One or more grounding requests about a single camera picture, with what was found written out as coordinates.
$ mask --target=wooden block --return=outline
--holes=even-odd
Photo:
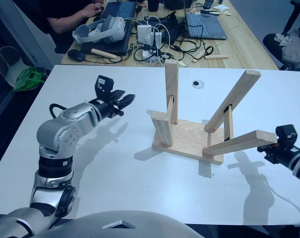
[[[216,156],[273,143],[277,143],[276,134],[262,130],[255,130],[248,134],[204,148],[203,154]]]
[[[205,126],[205,131],[215,132],[224,121],[224,111],[228,105],[232,105],[232,110],[238,105],[238,103],[244,98],[249,90],[260,78],[261,73],[254,70],[245,70],[240,77],[236,85],[227,95],[223,103],[219,106],[213,117],[209,120]]]
[[[205,54],[205,50],[199,52],[199,53],[195,56],[195,58],[200,58],[200,57],[202,57],[204,54]],[[198,61],[198,59],[192,59],[192,62],[193,62],[193,63],[196,63],[197,61]]]
[[[209,55],[204,57],[205,60],[222,60],[222,59],[228,59],[228,55]]]
[[[111,53],[107,53],[107,52],[100,51],[100,50],[97,50],[97,49],[91,49],[91,53],[93,53],[95,55],[99,55],[99,56],[104,56],[104,57],[107,57],[107,58],[111,58],[113,60],[115,60],[117,58],[117,55],[113,55]]]
[[[172,124],[173,145],[166,146],[160,140],[158,131],[155,133],[152,147],[176,155],[189,157],[196,160],[206,161],[212,164],[221,165],[223,155],[209,156],[202,153],[202,148],[207,147],[208,134],[204,131],[204,124],[178,120],[178,124]],[[211,135],[211,145],[224,141],[224,130],[220,128]]]
[[[228,109],[224,113],[224,138],[225,141],[234,138],[233,110],[231,105],[228,105]]]
[[[170,116],[167,113],[153,111],[151,120],[158,134],[159,140],[166,146],[173,145]]]
[[[171,123],[178,123],[178,89],[179,89],[179,62],[167,59],[165,67],[166,106],[168,107],[170,96],[173,96],[173,109]]]
[[[207,133],[207,147],[211,146],[211,132]]]

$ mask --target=wooden desk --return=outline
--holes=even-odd
[[[213,60],[205,60],[201,59],[196,63],[191,62],[188,67],[201,67],[201,68],[253,68],[253,69],[277,69],[277,66],[272,61],[268,53],[264,50],[260,42],[257,40],[257,38],[254,36],[254,34],[251,32],[251,30],[248,28],[244,20],[240,17],[240,15],[237,13],[233,5],[229,2],[229,0],[224,0],[223,4],[228,6],[230,9],[228,9],[228,12],[232,12],[234,16],[226,16],[221,15],[218,17],[221,26],[223,27],[226,35],[228,36],[228,39],[226,42],[219,46],[214,47],[214,55],[224,54],[228,55],[229,59],[213,59]],[[147,8],[142,9],[141,13],[138,14],[138,17],[141,18],[142,16],[149,16],[149,15],[155,15],[158,17],[165,17],[168,14],[170,14],[172,11],[168,10],[164,7],[163,4],[159,5],[159,9],[157,12],[149,12]],[[183,10],[178,10],[177,14],[178,17],[184,17]],[[230,28],[233,28],[237,26],[238,20],[240,20],[240,24],[237,28],[232,29],[229,32]],[[88,20],[88,23],[91,23],[94,18],[90,18]],[[136,40],[136,36],[131,36],[129,44],[134,43]],[[206,43],[206,46],[213,46],[216,44],[221,43],[221,40],[204,40]],[[190,43],[183,43],[182,49],[191,49],[193,47],[193,44]],[[72,44],[70,49],[80,49],[81,47],[79,45],[76,45],[75,43]],[[203,50],[203,46],[201,46],[201,49],[198,50],[195,53],[192,53],[192,55],[198,54],[201,50]],[[169,50],[170,53],[174,55],[176,59],[181,58],[182,54],[178,53],[173,50]],[[97,58],[96,56],[89,56],[87,55],[87,60],[89,61],[97,61],[101,62],[100,58]],[[184,64],[188,64],[192,58],[190,56],[185,56],[185,58],[182,60]],[[71,60],[67,55],[64,56],[63,60],[60,64],[77,64],[77,65],[100,65],[99,63],[90,63],[90,62],[76,62],[74,60]],[[117,63],[117,64],[110,64],[115,66],[145,66],[144,64],[141,64],[133,59],[133,57],[130,57],[130,59]]]

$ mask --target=table surface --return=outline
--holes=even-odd
[[[219,22],[224,29],[228,39],[221,45],[214,47],[214,55],[228,55],[228,59],[213,59],[213,60],[205,60],[201,59],[196,63],[191,62],[192,58],[190,56],[185,56],[185,58],[182,60],[182,62],[187,65],[188,67],[198,67],[198,68],[253,68],[253,69],[277,69],[277,66],[272,61],[268,53],[265,51],[263,46],[260,44],[260,42],[257,40],[257,38],[254,36],[254,34],[251,32],[251,30],[248,28],[244,20],[240,17],[238,12],[235,10],[233,5],[230,3],[229,0],[224,0],[223,4],[228,6],[230,9],[228,9],[228,12],[232,12],[232,16],[226,16],[221,15],[218,17]],[[214,1],[213,6],[218,5],[217,1]],[[201,9],[201,8],[192,8],[191,12]],[[165,17],[168,14],[170,14],[172,11],[165,8],[163,4],[159,5],[159,9],[157,12],[149,12],[147,8],[144,8],[142,10],[142,14],[138,14],[138,17],[141,18],[155,15],[158,17]],[[183,10],[177,10],[176,11],[177,17],[184,17]],[[238,19],[240,21],[239,26],[235,29],[232,29],[229,32],[229,30],[238,24]],[[88,23],[91,23],[94,18],[90,18],[88,20]],[[134,43],[136,41],[136,36],[131,36],[129,40],[129,45]],[[206,46],[214,46],[216,44],[222,43],[222,40],[204,40],[206,43]],[[183,50],[189,50],[193,47],[193,44],[191,43],[183,43],[182,49]],[[78,49],[80,50],[80,46],[77,45],[75,42],[70,47],[71,49]],[[203,46],[201,46],[200,50],[197,52],[194,52],[193,55],[195,56],[203,50]],[[180,59],[182,57],[181,53],[178,53],[173,50],[169,50],[170,53],[174,55],[176,59]],[[93,61],[93,62],[101,62],[101,59],[99,57],[96,57],[94,55],[87,55],[87,60]],[[77,64],[77,65],[98,65],[98,63],[90,63],[87,61],[83,62],[77,62],[72,59],[70,59],[67,55],[64,56],[60,64]],[[133,57],[130,57],[128,60],[123,61],[121,63],[117,64],[110,64],[115,66],[144,66],[144,64],[141,64],[140,62],[137,62],[133,59]]]
[[[243,71],[181,68],[179,119],[210,119]],[[292,123],[300,148],[300,72],[261,74],[233,111],[234,136],[255,129],[274,132]],[[29,205],[39,159],[36,133],[51,119],[49,105],[72,107],[93,99],[98,75],[114,79],[114,89],[136,98],[123,117],[103,120],[78,142],[72,181],[78,197],[67,218],[144,210],[192,224],[300,223],[300,180],[255,148],[224,155],[221,166],[151,149],[151,110],[166,110],[164,69],[159,67],[55,66],[0,162],[0,214]],[[194,88],[194,79],[202,80],[204,88]]]

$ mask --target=laptop keyboard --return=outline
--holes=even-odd
[[[110,2],[102,13],[102,18],[106,18],[108,15],[122,18],[134,17],[135,8],[135,1]]]
[[[188,30],[190,36],[196,36],[196,37],[209,36],[206,25],[200,15],[188,14],[187,21],[189,25]]]
[[[119,11],[117,13],[117,16],[120,16],[122,18],[125,17],[134,17],[134,11],[135,11],[135,2],[122,2],[119,7]]]

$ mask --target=wooden base board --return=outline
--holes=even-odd
[[[171,127],[173,145],[168,146],[163,144],[160,140],[159,134],[156,132],[152,143],[153,149],[206,161],[216,165],[221,165],[224,162],[223,155],[203,155],[202,149],[207,147],[207,132],[204,131],[204,124],[178,119],[178,124],[172,124]],[[215,145],[223,141],[224,129],[218,128],[215,133],[211,134],[211,145]]]

